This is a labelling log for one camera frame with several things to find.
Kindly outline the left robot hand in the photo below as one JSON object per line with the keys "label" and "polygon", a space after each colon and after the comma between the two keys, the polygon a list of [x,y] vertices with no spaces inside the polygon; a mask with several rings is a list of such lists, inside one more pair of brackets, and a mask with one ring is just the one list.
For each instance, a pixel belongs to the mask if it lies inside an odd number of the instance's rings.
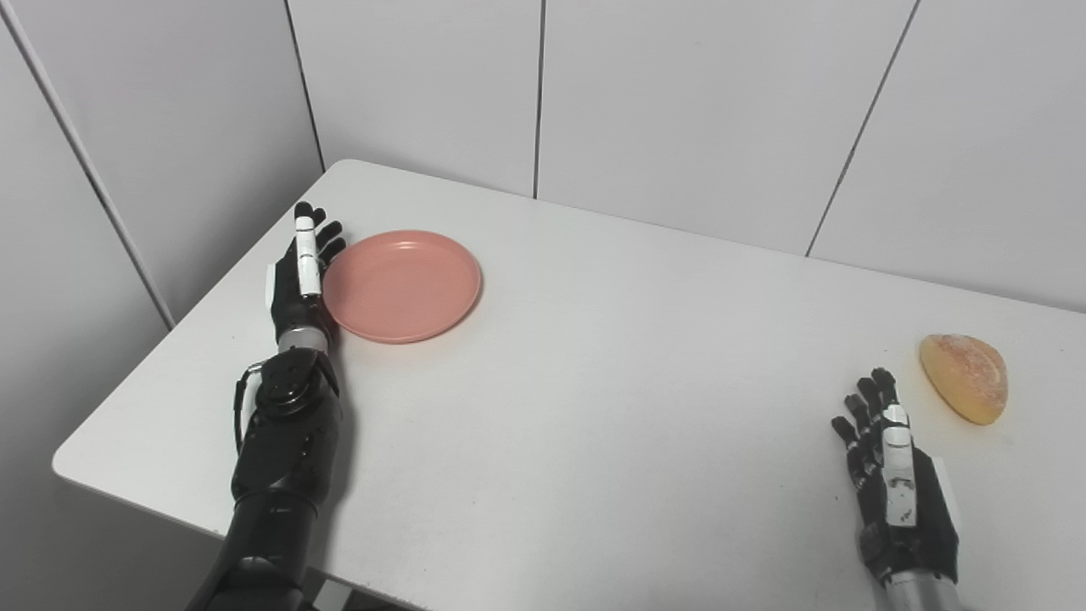
{"label": "left robot hand", "polygon": [[326,340],[336,336],[333,317],[323,301],[323,276],[346,249],[346,241],[342,224],[327,217],[326,211],[305,201],[294,205],[294,236],[272,267],[269,282],[269,313],[278,343],[303,328],[319,330]]}

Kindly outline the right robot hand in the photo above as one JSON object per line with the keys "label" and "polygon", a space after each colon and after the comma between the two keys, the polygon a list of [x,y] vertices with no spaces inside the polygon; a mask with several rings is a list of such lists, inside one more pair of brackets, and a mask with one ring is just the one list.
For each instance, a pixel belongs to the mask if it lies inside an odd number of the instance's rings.
{"label": "right robot hand", "polygon": [[857,380],[847,415],[831,419],[844,444],[861,517],[859,553],[881,584],[907,571],[959,581],[959,535],[938,470],[913,441],[896,380],[885,368]]}

